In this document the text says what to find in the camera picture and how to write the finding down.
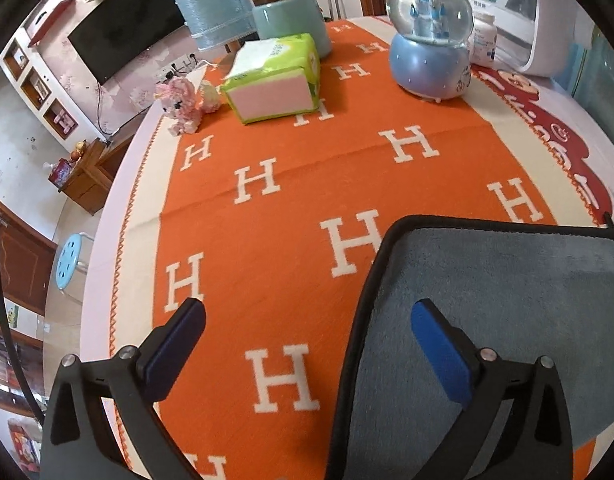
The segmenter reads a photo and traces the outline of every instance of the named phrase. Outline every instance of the blue lampshade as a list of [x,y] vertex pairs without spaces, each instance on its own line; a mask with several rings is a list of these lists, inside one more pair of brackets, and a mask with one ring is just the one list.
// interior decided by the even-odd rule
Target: blue lampshade
[[175,0],[199,50],[256,32],[250,0]]

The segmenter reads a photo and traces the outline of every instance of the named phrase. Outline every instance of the blue stool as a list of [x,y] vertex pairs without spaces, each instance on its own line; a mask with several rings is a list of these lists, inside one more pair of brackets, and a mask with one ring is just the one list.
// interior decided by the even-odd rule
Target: blue stool
[[67,238],[61,254],[58,257],[58,264],[56,265],[56,286],[61,291],[63,296],[71,298],[76,303],[82,305],[82,301],[77,300],[71,294],[65,292],[65,288],[72,280],[74,271],[78,270],[83,274],[87,274],[87,265],[79,260],[81,256],[82,239],[94,241],[94,238],[87,233],[75,233]]

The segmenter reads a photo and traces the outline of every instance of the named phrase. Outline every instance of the metal screw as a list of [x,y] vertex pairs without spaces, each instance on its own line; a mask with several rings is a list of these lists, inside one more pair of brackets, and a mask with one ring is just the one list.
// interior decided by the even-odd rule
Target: metal screw
[[76,356],[74,354],[67,354],[61,359],[61,364],[64,367],[72,366],[76,362]]
[[118,351],[118,357],[121,359],[131,359],[134,357],[134,355],[136,355],[137,350],[138,348],[133,345],[123,346],[123,348]]
[[480,357],[482,357],[484,361],[492,362],[498,359],[498,354],[491,348],[483,348],[480,351]]
[[544,368],[553,368],[554,367],[554,362],[553,359],[549,356],[543,355],[540,358],[540,364],[544,367]]

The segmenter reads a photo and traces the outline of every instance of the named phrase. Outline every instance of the teal container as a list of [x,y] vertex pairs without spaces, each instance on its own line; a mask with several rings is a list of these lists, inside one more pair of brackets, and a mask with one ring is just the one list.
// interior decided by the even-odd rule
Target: teal container
[[331,41],[316,0],[254,0],[254,22],[261,40],[310,34],[322,59],[331,53]]

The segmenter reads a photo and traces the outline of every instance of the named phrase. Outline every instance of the stool seat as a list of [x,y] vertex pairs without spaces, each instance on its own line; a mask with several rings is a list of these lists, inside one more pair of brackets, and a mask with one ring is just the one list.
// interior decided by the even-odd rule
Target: stool seat
[[76,270],[76,264],[81,254],[82,238],[76,233],[67,238],[63,250],[58,257],[56,266],[56,285],[61,290],[65,288]]

